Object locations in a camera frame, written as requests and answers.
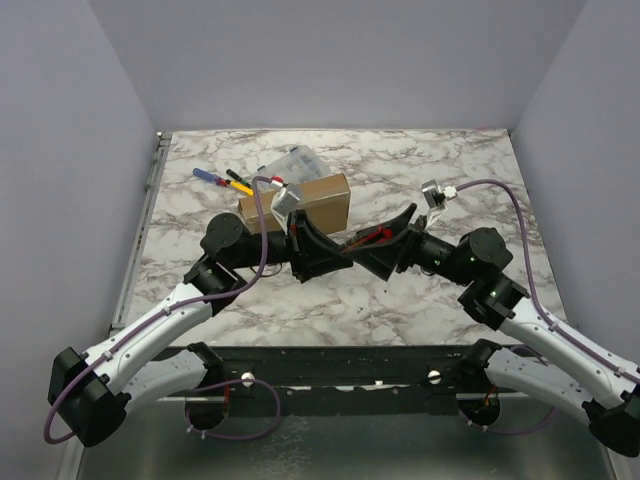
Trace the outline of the red black utility knife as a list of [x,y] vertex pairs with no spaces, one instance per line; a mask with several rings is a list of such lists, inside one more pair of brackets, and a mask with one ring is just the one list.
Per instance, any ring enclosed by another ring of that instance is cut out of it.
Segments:
[[393,237],[393,230],[389,227],[383,227],[378,225],[359,231],[352,239],[348,240],[341,247],[341,251],[346,253],[348,251],[360,248],[362,246],[384,243]]

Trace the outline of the brown cardboard express box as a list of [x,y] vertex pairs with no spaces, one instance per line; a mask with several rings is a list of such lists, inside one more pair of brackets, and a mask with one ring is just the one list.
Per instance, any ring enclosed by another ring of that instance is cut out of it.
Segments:
[[[297,209],[305,210],[307,217],[324,234],[346,230],[348,224],[351,189],[342,173],[313,180],[299,185],[302,199]],[[260,199],[265,215],[267,231],[281,230],[281,226],[270,211],[276,190],[261,191]],[[260,233],[257,207],[253,197],[241,198],[238,214],[251,233]]]

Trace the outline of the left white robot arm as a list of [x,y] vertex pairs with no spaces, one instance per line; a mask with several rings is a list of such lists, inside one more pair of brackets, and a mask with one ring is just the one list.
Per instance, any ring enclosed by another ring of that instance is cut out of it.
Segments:
[[304,283],[353,265],[302,210],[293,213],[284,230],[259,234],[232,213],[218,214],[200,245],[202,256],[151,311],[83,352],[68,347],[55,357],[50,414],[59,416],[83,446],[98,445],[121,426],[138,392],[132,380],[141,372],[162,372],[154,360],[159,353],[256,284],[237,269],[253,267],[261,274],[268,264],[286,263]]

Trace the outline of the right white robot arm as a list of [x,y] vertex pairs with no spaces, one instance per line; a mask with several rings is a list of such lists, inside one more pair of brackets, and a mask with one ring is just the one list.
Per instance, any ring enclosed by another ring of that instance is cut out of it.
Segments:
[[479,228],[452,245],[429,234],[410,205],[398,217],[359,231],[343,253],[382,279],[418,266],[464,288],[458,301],[475,322],[541,354],[549,366],[516,365],[491,347],[459,367],[461,383],[481,391],[505,387],[538,398],[585,422],[609,449],[639,454],[639,366],[590,340],[535,303],[532,289],[504,274],[513,256],[494,228]]

